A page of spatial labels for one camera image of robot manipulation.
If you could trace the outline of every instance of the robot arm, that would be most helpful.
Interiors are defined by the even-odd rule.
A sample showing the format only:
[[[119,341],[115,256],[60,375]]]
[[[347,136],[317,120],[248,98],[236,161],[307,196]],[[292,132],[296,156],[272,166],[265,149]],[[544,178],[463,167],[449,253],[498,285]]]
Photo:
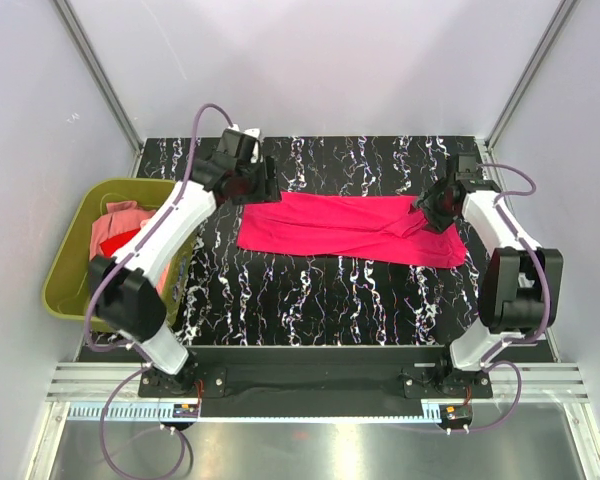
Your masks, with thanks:
[[[491,255],[478,296],[479,320],[447,347],[436,366],[433,377],[443,392],[445,388],[457,391],[474,385],[498,353],[540,327],[544,299],[527,248],[539,258],[549,286],[549,326],[556,316],[562,255],[558,250],[542,248],[524,231],[504,203],[497,202],[500,189],[482,177],[479,166],[477,155],[451,157],[446,177],[415,202],[434,231],[444,231],[462,216]],[[528,282],[521,282],[523,277]],[[529,282],[531,286],[521,285]]]
[[[280,200],[275,164],[263,158],[259,130],[224,131],[209,159],[195,159],[191,179],[178,182],[149,223],[112,258],[89,264],[89,288],[96,289],[116,265],[123,268],[105,286],[95,314],[140,345],[152,364],[186,388],[195,364],[165,322],[166,308],[155,286],[192,232],[225,201],[234,204]]]

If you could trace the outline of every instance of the enclosure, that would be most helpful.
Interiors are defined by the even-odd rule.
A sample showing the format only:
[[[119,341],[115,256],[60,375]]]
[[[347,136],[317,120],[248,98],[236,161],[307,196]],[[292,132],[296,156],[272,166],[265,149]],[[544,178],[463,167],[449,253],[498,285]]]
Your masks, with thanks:
[[[522,370],[517,411],[447,438],[443,396],[405,398],[396,379],[480,321],[492,252],[474,226],[457,222],[464,263],[432,268],[245,250],[245,207],[223,205],[177,287],[173,331],[205,390],[182,400],[195,461],[174,478],[600,478],[600,0],[19,0],[0,2],[0,479],[117,478],[97,420],[140,359],[92,352],[40,292],[91,188],[183,177],[207,102],[262,130],[285,192],[417,196],[459,153],[522,169],[537,193],[508,206],[564,270],[555,325],[498,357]],[[225,123],[200,126],[196,158]],[[478,426],[516,395],[513,371],[490,375]],[[142,435],[177,405],[146,387],[128,383],[112,405],[135,412],[106,422],[140,477],[180,454]]]

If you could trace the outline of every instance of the pink cloth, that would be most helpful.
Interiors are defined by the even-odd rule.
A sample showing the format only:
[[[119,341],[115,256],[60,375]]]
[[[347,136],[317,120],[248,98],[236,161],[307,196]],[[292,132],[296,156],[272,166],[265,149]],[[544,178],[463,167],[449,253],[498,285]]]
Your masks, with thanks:
[[[282,193],[282,202],[247,205],[238,246],[289,255],[343,255],[436,268],[464,263],[455,226],[425,230],[416,197]]]
[[[111,237],[144,227],[156,213],[155,210],[144,210],[138,207],[138,202],[107,203],[107,213],[93,222],[91,226],[91,243],[89,244],[89,260],[96,255],[102,255],[100,244]],[[167,282],[169,267],[164,269],[156,290],[160,294]]]

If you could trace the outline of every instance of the olive plastic bin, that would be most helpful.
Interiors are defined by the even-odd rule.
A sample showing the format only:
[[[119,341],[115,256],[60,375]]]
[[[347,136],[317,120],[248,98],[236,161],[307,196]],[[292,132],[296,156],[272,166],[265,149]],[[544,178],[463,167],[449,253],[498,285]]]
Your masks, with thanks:
[[[87,269],[91,225],[107,213],[107,203],[135,200],[146,210],[157,210],[165,202],[175,183],[170,180],[114,178],[93,187],[84,197],[62,241],[47,280],[42,301],[52,315],[84,321],[89,304]],[[166,320],[172,325],[187,281],[187,272],[195,243],[195,234],[180,247],[169,265],[162,301],[167,307]],[[106,324],[93,317],[95,331],[110,332]]]

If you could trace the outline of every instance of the magenta fabric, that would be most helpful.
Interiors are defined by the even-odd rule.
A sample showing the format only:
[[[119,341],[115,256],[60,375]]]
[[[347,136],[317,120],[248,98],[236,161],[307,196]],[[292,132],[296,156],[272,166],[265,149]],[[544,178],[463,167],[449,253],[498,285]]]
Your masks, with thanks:
[[[416,197],[282,193],[282,202],[247,205],[238,246],[289,255],[343,255],[436,268],[464,263],[455,226],[425,230]]]

